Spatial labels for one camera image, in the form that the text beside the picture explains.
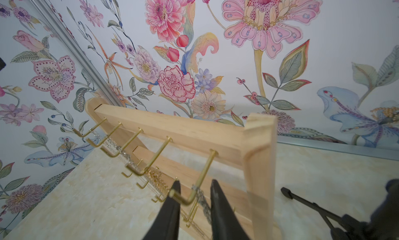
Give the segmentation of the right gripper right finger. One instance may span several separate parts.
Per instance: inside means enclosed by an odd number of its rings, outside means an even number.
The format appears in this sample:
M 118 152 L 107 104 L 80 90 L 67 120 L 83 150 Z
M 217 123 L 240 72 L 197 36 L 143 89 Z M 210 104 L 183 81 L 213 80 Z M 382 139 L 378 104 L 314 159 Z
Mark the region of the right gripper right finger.
M 216 179 L 211 184 L 211 219 L 214 240 L 249 240 Z

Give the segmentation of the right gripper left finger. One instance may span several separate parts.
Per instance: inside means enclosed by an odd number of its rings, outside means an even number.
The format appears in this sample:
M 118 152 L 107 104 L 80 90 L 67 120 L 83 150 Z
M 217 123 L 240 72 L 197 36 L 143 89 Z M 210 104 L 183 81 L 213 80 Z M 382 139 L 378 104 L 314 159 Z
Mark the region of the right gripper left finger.
M 143 240 L 177 240 L 180 228 L 180 203 L 167 196 Z

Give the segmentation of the wooden jewelry display stand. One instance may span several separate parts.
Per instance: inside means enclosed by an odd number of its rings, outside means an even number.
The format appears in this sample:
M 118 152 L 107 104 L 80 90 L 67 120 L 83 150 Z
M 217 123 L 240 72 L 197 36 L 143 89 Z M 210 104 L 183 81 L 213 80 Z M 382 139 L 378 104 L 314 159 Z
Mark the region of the wooden jewelry display stand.
M 273 219 L 277 119 L 275 116 L 252 113 L 245 126 L 224 124 L 132 110 L 109 105 L 102 98 L 85 103 L 86 113 L 97 127 L 118 146 L 118 154 L 132 153 L 126 164 L 130 174 L 148 175 L 151 171 L 176 177 L 186 187 L 184 193 L 165 190 L 184 206 L 191 205 L 203 184 L 210 184 L 208 175 L 212 162 L 220 162 L 244 172 L 246 191 L 232 185 L 221 185 L 227 200 L 236 208 L 240 220 L 249 220 L 246 232 L 256 240 L 280 240 L 282 233 Z M 202 171 L 161 156 L 161 150 L 152 153 L 138 139 L 145 136 L 181 150 L 207 158 Z

